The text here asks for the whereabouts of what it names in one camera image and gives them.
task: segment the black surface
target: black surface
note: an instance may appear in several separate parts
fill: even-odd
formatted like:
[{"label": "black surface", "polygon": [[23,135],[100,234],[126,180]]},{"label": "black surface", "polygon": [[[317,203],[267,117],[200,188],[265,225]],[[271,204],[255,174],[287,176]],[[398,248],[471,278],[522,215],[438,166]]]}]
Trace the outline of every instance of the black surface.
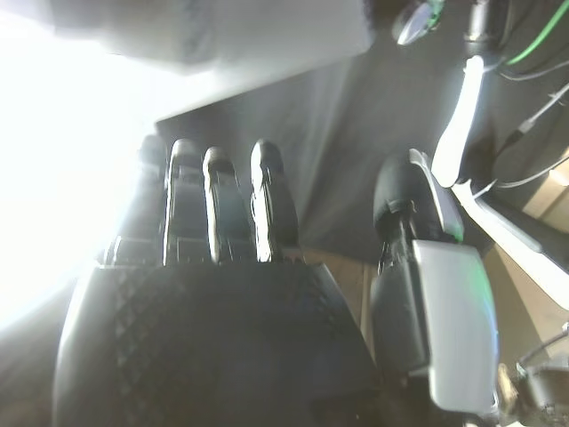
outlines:
[{"label": "black surface", "polygon": [[378,426],[377,379],[322,265],[96,269],[63,329],[54,427]]},{"label": "black surface", "polygon": [[[432,155],[453,112],[464,64],[463,34],[469,1],[446,2],[437,31],[416,44],[398,47],[390,26],[405,2],[377,1],[377,42],[366,54],[217,102],[158,124],[170,144],[180,137],[205,146],[222,146],[234,162],[245,197],[251,192],[249,156],[260,138],[276,143],[283,154],[301,227],[301,243],[367,262],[377,262],[373,232],[373,187],[387,154],[409,148]],[[527,2],[514,1],[523,12]],[[543,28],[560,4],[540,1],[506,50],[520,52]],[[523,71],[542,61],[569,38],[565,16],[543,46],[516,67]],[[560,54],[554,62],[565,59]],[[567,75],[559,71],[528,83],[507,82],[496,75],[485,80],[472,136],[506,136],[558,89]],[[560,108],[508,150],[497,163],[500,179],[531,174],[566,147],[569,120],[551,122]],[[522,205],[536,189],[501,191]],[[466,242],[484,249],[484,233],[467,224]]]}]

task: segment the green object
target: green object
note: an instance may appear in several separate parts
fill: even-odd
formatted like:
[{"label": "green object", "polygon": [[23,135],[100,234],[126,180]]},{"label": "green object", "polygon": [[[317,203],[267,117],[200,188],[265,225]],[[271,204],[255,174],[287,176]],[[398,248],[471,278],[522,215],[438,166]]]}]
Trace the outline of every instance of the green object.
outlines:
[{"label": "green object", "polygon": [[557,9],[557,12],[555,12],[555,14],[549,20],[548,25],[545,26],[545,28],[541,31],[541,33],[537,37],[535,37],[535,40],[533,40],[532,43],[529,46],[527,46],[523,52],[521,52],[511,60],[508,60],[506,64],[508,65],[517,64],[523,58],[525,58],[527,55],[529,55],[535,49],[537,49],[537,47],[541,44],[541,42],[543,42],[543,40],[547,38],[551,30],[559,23],[559,20],[563,18],[563,15],[565,15],[565,12],[567,12],[567,10],[569,10],[569,0],[565,0],[563,3],[561,3],[559,9]]}]

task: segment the green cable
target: green cable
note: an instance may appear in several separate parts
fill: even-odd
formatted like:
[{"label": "green cable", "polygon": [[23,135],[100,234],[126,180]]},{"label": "green cable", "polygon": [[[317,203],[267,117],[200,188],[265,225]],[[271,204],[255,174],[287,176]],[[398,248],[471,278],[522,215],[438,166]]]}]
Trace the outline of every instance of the green cable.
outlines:
[{"label": "green cable", "polygon": [[506,64],[508,65],[517,64],[527,55],[532,53],[541,44],[541,42],[543,42],[543,40],[547,38],[551,30],[559,23],[559,20],[563,18],[563,15],[565,15],[565,12],[567,12],[567,10],[569,10],[569,0],[565,0],[559,6],[559,9],[557,9],[555,15],[553,15],[549,20],[548,25],[545,26],[545,28],[541,31],[541,33],[537,37],[535,37],[535,40],[533,40],[532,43],[529,46],[527,46],[525,50],[521,52],[518,56],[515,56],[511,60],[508,60]]}]

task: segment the textured black panel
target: textured black panel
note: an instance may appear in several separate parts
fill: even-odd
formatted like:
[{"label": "textured black panel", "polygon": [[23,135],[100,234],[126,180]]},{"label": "textured black panel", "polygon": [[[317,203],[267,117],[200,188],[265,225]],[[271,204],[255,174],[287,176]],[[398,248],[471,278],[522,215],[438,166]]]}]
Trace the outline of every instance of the textured black panel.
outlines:
[{"label": "textured black panel", "polygon": [[55,425],[377,425],[376,385],[325,267],[103,269],[68,314]]}]

